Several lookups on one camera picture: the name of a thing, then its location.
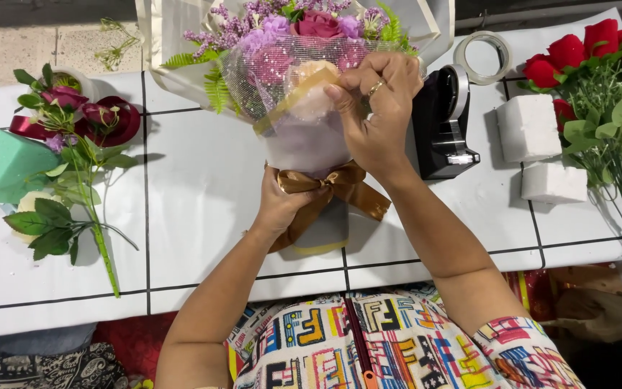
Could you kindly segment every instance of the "patterned shirt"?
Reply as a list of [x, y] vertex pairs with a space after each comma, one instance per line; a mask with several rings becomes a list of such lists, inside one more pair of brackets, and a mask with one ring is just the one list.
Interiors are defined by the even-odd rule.
[[237, 389], [584, 388], [537, 322], [469, 337], [430, 283], [249, 305], [228, 341]]

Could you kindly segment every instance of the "orange zipper pull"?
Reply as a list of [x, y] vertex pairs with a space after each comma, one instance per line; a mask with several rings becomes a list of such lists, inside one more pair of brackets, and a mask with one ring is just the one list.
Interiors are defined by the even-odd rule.
[[376, 375], [372, 371], [367, 370], [364, 372], [364, 383], [366, 389], [378, 389], [378, 383], [376, 383]]

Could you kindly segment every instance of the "hand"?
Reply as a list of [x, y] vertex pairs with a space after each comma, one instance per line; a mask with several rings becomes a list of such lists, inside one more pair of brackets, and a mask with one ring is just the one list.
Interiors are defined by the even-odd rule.
[[[373, 115], [364, 120], [358, 102], [347, 91], [359, 89], [368, 95], [380, 77], [386, 83], [370, 97]], [[379, 182], [409, 166], [404, 153], [407, 125], [412, 99], [424, 85], [419, 59], [395, 52], [371, 53], [358, 68], [343, 73], [339, 84], [327, 86], [325, 93], [340, 112], [345, 142], [357, 164]]]
[[265, 167], [261, 184], [261, 207], [251, 227], [252, 230], [272, 234], [274, 239], [285, 232], [299, 208], [314, 201], [328, 190], [326, 187], [301, 193], [284, 193], [277, 183], [279, 172], [271, 166]]

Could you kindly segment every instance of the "gold ring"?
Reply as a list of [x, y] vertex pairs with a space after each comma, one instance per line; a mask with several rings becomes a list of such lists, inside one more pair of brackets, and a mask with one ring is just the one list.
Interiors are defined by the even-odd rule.
[[371, 90], [368, 92], [368, 94], [367, 94], [368, 98], [371, 98], [371, 96], [373, 96], [373, 93], [376, 93], [378, 88], [380, 88], [381, 86], [385, 85], [385, 83], [386, 83], [386, 79], [383, 78], [383, 77], [380, 77], [378, 79], [378, 81], [376, 81], [376, 83], [373, 84], [373, 86], [371, 87]]

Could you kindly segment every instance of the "tile floor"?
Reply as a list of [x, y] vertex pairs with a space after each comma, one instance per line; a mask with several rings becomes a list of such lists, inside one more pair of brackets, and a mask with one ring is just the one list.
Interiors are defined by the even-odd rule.
[[[127, 32], [141, 38], [136, 23], [123, 23]], [[43, 64], [70, 66], [86, 75], [109, 71], [95, 58], [95, 52], [119, 46], [126, 35], [121, 31], [100, 31], [99, 21], [92, 24], [0, 28], [0, 86], [16, 84], [12, 70], [24, 68], [37, 72]], [[143, 69], [140, 42], [129, 47], [118, 72]]]

